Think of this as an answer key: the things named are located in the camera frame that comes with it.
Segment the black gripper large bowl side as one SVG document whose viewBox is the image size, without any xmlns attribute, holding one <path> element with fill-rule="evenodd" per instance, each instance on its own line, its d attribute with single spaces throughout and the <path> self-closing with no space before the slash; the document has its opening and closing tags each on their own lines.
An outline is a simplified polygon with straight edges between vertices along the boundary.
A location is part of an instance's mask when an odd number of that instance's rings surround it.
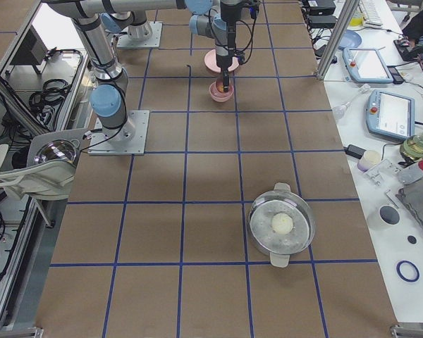
<svg viewBox="0 0 423 338">
<path fill-rule="evenodd" d="M 229 91 L 229 68 L 233 64 L 233 57 L 235 52 L 234 46 L 224 46 L 221 44 L 215 45 L 216 64 L 221 71 L 221 90 Z"/>
</svg>

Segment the robot arm over large bowl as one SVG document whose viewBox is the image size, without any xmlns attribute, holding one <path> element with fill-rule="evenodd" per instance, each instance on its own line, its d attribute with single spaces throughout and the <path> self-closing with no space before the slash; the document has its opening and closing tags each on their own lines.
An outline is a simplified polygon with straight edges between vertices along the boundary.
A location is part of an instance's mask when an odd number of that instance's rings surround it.
<svg viewBox="0 0 423 338">
<path fill-rule="evenodd" d="M 99 86 L 90 102 L 107 142 L 130 139 L 135 134 L 135 125 L 125 106 L 128 75 L 105 31 L 128 29 L 132 34 L 143 28 L 146 33 L 141 34 L 141 38 L 150 37 L 148 10 L 189 10 L 191 32 L 215 41 L 220 75 L 209 88 L 211 96 L 217 101 L 227 101 L 233 95 L 229 70 L 236 56 L 236 23 L 243 1 L 48 1 L 47 4 L 72 20 L 91 58 Z"/>
</svg>

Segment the robot arm over small bowl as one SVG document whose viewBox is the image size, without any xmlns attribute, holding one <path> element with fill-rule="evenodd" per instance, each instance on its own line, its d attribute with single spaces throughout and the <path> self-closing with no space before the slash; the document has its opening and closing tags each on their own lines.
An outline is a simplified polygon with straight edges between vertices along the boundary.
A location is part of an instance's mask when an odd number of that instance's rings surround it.
<svg viewBox="0 0 423 338">
<path fill-rule="evenodd" d="M 191 32 L 214 40 L 216 65 L 227 75 L 236 57 L 236 25 L 243 1 L 185 1 L 185 5 L 192 14 Z"/>
</svg>

